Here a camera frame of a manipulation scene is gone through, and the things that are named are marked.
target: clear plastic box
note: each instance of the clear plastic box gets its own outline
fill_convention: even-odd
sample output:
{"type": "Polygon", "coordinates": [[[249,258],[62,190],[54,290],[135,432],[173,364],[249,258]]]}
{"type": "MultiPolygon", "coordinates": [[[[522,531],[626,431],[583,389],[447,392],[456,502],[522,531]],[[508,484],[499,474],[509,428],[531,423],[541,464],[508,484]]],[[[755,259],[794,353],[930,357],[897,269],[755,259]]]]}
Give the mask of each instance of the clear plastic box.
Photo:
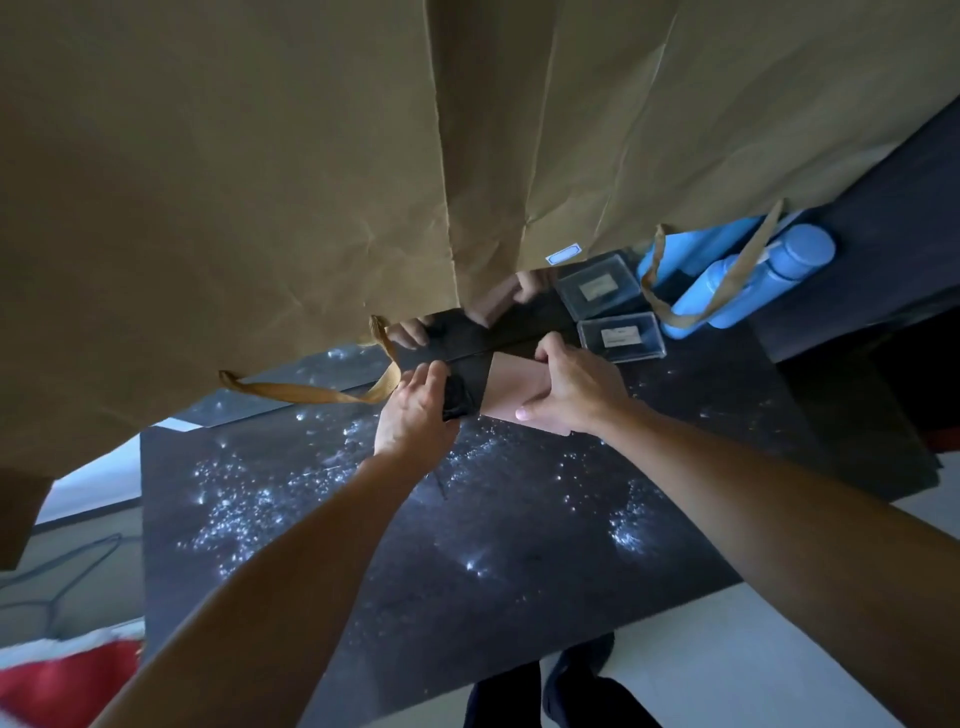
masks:
{"type": "Polygon", "coordinates": [[[651,311],[581,321],[577,333],[584,349],[614,364],[666,356],[663,335],[651,311]]]}
{"type": "Polygon", "coordinates": [[[599,316],[640,295],[640,284],[619,255],[598,260],[557,281],[557,292],[574,321],[599,316]]]}

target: paper bag handle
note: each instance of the paper bag handle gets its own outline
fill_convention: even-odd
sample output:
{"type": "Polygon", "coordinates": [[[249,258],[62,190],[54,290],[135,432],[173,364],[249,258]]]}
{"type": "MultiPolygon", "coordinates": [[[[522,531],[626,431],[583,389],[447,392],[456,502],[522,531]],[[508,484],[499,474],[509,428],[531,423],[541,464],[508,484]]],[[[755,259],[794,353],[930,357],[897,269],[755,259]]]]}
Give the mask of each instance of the paper bag handle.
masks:
{"type": "Polygon", "coordinates": [[[326,387],[311,387],[306,384],[279,384],[265,381],[242,382],[233,372],[221,371],[220,383],[234,392],[257,395],[268,400],[287,401],[291,404],[328,404],[330,402],[365,402],[375,404],[387,399],[400,383],[400,365],[396,361],[393,342],[387,338],[387,322],[381,316],[370,317],[370,334],[373,341],[390,357],[390,366],[366,394],[354,397],[326,387]]]}
{"type": "Polygon", "coordinates": [[[716,313],[721,307],[733,300],[746,284],[750,274],[756,267],[756,262],[763,254],[770,236],[773,235],[777,222],[780,219],[780,213],[783,212],[783,200],[777,200],[773,208],[767,213],[766,218],[756,229],[754,236],[740,251],[736,261],[727,271],[727,274],[720,281],[720,285],[713,292],[710,302],[701,313],[674,313],[669,303],[661,301],[654,295],[653,287],[657,283],[657,270],[660,267],[660,261],[663,259],[663,249],[666,246],[666,233],[663,231],[663,225],[657,225],[657,234],[654,235],[654,259],[650,263],[650,268],[640,279],[640,291],[643,298],[647,300],[654,313],[665,324],[676,328],[690,328],[701,321],[708,319],[716,313]]]}

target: cable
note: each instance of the cable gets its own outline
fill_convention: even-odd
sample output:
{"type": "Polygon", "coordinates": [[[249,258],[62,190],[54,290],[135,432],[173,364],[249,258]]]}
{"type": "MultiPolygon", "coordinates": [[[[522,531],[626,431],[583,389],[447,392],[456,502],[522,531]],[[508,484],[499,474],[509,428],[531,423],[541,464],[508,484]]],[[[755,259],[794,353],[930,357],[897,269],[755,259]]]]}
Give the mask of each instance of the cable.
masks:
{"type": "Polygon", "coordinates": [[[66,564],[69,561],[72,561],[76,557],[80,556],[87,551],[90,551],[92,548],[97,546],[109,545],[107,551],[94,560],[89,566],[82,570],[79,574],[74,576],[70,581],[68,581],[62,588],[60,588],[56,594],[53,595],[50,599],[30,599],[27,601],[15,601],[8,604],[0,604],[0,611],[5,609],[13,608],[22,608],[22,607],[42,607],[46,612],[46,620],[43,627],[43,637],[47,639],[54,639],[53,637],[53,628],[54,623],[57,621],[58,612],[60,610],[60,601],[70,592],[71,589],[80,584],[84,579],[86,579],[90,573],[103,564],[120,546],[123,544],[130,544],[143,541],[142,536],[124,536],[122,533],[113,533],[109,536],[106,536],[102,539],[97,539],[96,541],[91,541],[89,544],[84,544],[83,546],[77,546],[72,548],[65,553],[62,553],[60,556],[55,556],[54,558],[46,561],[39,566],[33,567],[28,571],[19,573],[16,576],[12,576],[8,579],[0,580],[0,591],[7,589],[7,587],[12,587],[17,584],[23,584],[31,579],[35,579],[38,576],[42,576],[55,569],[62,564],[66,564]]]}

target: blue bottle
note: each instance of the blue bottle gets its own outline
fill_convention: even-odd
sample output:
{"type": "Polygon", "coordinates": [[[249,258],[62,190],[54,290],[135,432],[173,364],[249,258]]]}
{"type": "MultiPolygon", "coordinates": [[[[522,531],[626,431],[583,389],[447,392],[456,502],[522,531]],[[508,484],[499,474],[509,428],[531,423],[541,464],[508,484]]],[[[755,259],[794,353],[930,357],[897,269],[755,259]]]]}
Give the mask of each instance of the blue bottle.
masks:
{"type": "MultiPolygon", "coordinates": [[[[710,263],[732,248],[759,220],[759,217],[747,217],[704,231],[675,232],[667,235],[666,244],[663,246],[663,259],[657,269],[657,284],[654,287],[670,278],[678,269],[683,270],[688,276],[699,276],[710,263]]],[[[653,259],[654,251],[651,248],[636,266],[637,279],[643,278],[653,259]]]]}
{"type": "MultiPolygon", "coordinates": [[[[709,324],[716,328],[733,326],[830,263],[835,253],[836,246],[832,238],[821,228],[813,225],[788,228],[766,247],[761,262],[751,273],[743,290],[714,313],[709,324]]],[[[703,311],[735,261],[736,255],[730,255],[712,263],[674,303],[673,312],[685,314],[703,311]]],[[[660,328],[670,338],[683,339],[704,323],[690,328],[662,324],[660,328]]]]}

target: pink card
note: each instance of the pink card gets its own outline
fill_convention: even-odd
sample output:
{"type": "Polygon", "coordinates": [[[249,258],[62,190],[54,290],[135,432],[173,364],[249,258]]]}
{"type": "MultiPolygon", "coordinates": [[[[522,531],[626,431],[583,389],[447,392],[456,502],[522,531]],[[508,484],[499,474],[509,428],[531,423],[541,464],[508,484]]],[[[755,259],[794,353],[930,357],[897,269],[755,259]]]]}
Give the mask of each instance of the pink card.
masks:
{"type": "Polygon", "coordinates": [[[550,369],[546,364],[535,359],[494,352],[480,414],[553,432],[555,435],[569,435],[569,427],[552,420],[540,418],[521,422],[516,418],[516,409],[524,402],[549,392],[550,369]]]}

